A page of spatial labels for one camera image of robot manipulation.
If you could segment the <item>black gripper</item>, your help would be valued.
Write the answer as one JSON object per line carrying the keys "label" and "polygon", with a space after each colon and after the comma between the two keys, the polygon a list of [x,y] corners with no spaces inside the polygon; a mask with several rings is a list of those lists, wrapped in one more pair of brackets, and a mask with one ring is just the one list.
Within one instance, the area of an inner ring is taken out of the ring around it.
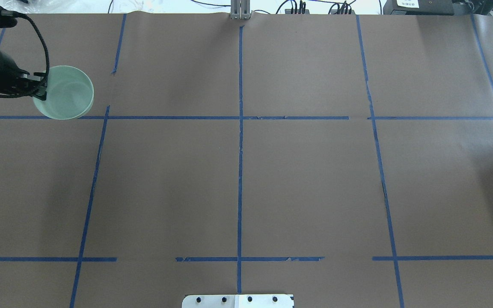
{"label": "black gripper", "polygon": [[0,51],[0,94],[29,96],[41,101],[47,100],[47,88],[26,89],[28,83],[43,83],[46,72],[29,73],[15,63],[10,56]]}

